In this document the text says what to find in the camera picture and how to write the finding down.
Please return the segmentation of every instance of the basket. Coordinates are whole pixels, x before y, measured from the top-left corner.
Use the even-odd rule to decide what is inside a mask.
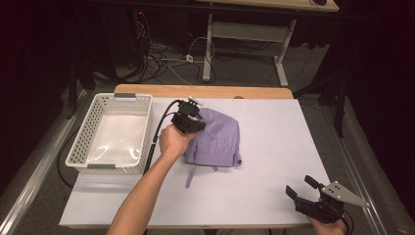
[[[147,94],[97,94],[70,148],[66,165],[87,173],[143,173],[152,100]]]

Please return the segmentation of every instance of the white tabletop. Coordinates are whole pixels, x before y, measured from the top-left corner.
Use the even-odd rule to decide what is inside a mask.
[[[154,98],[151,138],[172,98]],[[204,107],[238,121],[242,165],[199,166],[190,188],[193,166],[184,158],[169,172],[149,228],[296,227],[308,224],[286,195],[290,185],[311,201],[318,191],[303,180],[306,174],[323,184],[329,179],[297,100],[200,99]],[[153,162],[160,154],[159,146]],[[140,175],[80,173],[60,225],[109,226]]]

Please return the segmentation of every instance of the purple cloth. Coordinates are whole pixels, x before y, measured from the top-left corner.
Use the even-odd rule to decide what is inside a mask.
[[[207,125],[205,130],[198,132],[196,138],[189,143],[184,153],[186,161],[196,165],[241,165],[238,122],[207,108],[201,108],[199,116]]]

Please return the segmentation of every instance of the forearm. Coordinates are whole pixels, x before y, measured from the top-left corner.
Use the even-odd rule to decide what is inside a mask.
[[[108,234],[143,234],[175,158],[161,155],[140,179],[119,208]]]

